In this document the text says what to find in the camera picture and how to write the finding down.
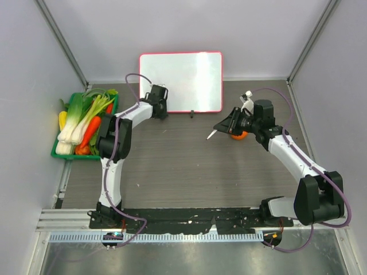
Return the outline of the white marker pen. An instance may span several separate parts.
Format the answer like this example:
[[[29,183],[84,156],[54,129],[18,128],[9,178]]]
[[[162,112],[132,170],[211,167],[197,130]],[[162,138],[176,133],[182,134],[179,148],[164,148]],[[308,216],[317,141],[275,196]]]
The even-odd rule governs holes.
[[[209,135],[208,137],[206,138],[206,140],[209,140],[215,133],[217,132],[217,130],[213,130]]]

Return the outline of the pink framed whiteboard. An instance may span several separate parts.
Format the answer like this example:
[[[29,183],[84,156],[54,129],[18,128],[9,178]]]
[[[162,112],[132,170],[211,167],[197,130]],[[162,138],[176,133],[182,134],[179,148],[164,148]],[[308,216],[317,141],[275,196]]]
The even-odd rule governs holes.
[[[221,52],[144,53],[139,74],[168,89],[170,113],[217,113],[223,108]]]

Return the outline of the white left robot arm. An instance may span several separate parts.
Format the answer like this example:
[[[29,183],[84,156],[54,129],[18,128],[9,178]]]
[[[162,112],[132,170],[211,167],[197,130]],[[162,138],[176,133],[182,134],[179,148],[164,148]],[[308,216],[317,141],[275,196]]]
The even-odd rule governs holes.
[[[130,153],[132,130],[145,120],[167,117],[168,89],[151,85],[143,98],[123,112],[102,118],[96,145],[102,166],[101,194],[96,210],[90,211],[91,229],[117,228],[122,214],[121,178],[125,159]]]

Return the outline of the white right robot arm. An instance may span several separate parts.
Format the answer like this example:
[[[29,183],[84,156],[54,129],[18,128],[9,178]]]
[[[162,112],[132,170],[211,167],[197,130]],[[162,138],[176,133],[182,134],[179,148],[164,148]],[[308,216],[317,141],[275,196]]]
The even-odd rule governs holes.
[[[323,223],[343,217],[341,196],[343,181],[336,172],[315,164],[293,141],[288,132],[276,124],[274,106],[269,100],[256,100],[253,110],[235,107],[214,132],[239,136],[252,133],[256,141],[275,156],[294,177],[298,188],[294,198],[274,197],[262,201],[260,222],[274,225],[280,217],[296,218],[303,225]]]

